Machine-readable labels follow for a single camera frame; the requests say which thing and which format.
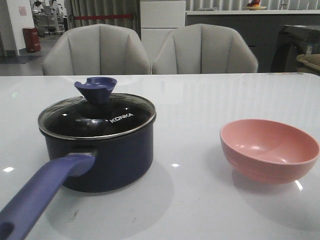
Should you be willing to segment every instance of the countertop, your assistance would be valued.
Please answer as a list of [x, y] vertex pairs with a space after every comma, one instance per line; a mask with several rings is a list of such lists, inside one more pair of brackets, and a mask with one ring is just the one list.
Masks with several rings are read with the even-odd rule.
[[282, 14], [320, 14], [320, 10], [222, 10], [186, 11], [187, 15], [282, 15]]
[[[113, 76], [114, 92], [155, 105], [154, 158], [136, 182], [105, 193], [61, 187], [27, 240], [320, 239], [320, 163], [296, 182], [247, 179], [219, 131], [269, 119], [320, 140], [320, 78], [302, 73]], [[38, 115], [79, 96], [86, 76], [1, 76], [0, 208], [49, 160]]]

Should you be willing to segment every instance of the bowl rim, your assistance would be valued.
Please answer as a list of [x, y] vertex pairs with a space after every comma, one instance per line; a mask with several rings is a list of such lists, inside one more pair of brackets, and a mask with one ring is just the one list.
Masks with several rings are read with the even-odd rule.
[[[254, 158], [252, 156], [249, 156], [247, 154], [244, 154], [238, 150], [235, 150], [233, 147], [231, 147], [226, 141], [225, 139], [223, 138], [222, 136], [222, 132], [223, 130], [230, 124], [233, 124], [233, 123], [236, 123], [236, 122], [242, 122], [242, 121], [263, 121], [263, 122], [271, 122], [271, 123], [276, 123], [276, 124], [280, 124], [280, 125], [284, 125], [284, 126], [287, 126], [289, 128], [292, 128], [292, 129], [295, 129], [296, 131], [299, 131], [305, 135], [307, 135], [311, 140], [313, 140], [316, 145], [317, 145], [317, 154], [309, 159], [309, 160], [306, 160], [306, 161], [303, 161], [303, 162], [289, 162], [289, 163], [285, 163], [285, 162], [272, 162], [272, 161], [266, 161], [266, 160], [263, 160], [263, 159], [260, 159], [258, 157]], [[292, 126], [292, 125], [289, 125], [287, 123], [283, 123], [283, 122], [280, 122], [280, 121], [275, 121], [275, 120], [269, 120], [269, 119], [264, 119], [264, 118], [243, 118], [243, 119], [237, 119], [237, 120], [233, 120], [233, 121], [230, 121], [226, 124], [224, 124], [221, 128], [220, 128], [220, 131], [219, 131], [219, 135], [220, 135], [220, 140], [225, 144], [227, 145], [230, 149], [236, 151], [238, 154], [246, 157], [246, 158], [250, 158], [252, 160], [255, 160], [255, 161], [259, 161], [259, 162], [262, 162], [262, 163], [267, 163], [267, 164], [273, 164], [273, 165], [281, 165], [281, 166], [297, 166], [297, 165], [305, 165], [305, 164], [308, 164], [308, 163], [311, 163], [311, 162], [314, 162], [316, 161], [318, 158], [319, 158], [319, 155], [320, 155], [320, 145], [319, 145], [319, 142], [313, 137], [311, 136], [310, 134], [306, 133], [305, 131], [295, 127], [295, 126]]]

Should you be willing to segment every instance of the gray upholstered chair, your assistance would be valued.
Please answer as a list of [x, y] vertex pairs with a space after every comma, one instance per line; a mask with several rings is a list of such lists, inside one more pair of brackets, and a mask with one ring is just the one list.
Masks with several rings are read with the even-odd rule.
[[209, 24], [176, 28], [152, 63], [153, 74], [256, 73], [255, 55], [234, 29]]
[[151, 74], [151, 64], [132, 29], [94, 24], [66, 31], [42, 64], [43, 75]]

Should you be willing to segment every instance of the lid knob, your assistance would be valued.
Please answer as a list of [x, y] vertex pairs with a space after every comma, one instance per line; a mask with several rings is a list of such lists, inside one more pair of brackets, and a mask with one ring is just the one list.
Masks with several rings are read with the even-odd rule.
[[89, 103], [104, 104], [109, 100], [116, 84], [117, 80], [112, 77], [96, 76], [88, 77], [85, 84], [76, 81], [74, 86]]

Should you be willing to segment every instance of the plastic bowl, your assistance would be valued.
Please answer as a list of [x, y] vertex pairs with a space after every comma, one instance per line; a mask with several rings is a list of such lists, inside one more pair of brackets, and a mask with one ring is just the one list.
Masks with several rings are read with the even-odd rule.
[[312, 136], [276, 121], [236, 120], [221, 128], [220, 139], [233, 168], [265, 184], [298, 180], [319, 157], [319, 144]]

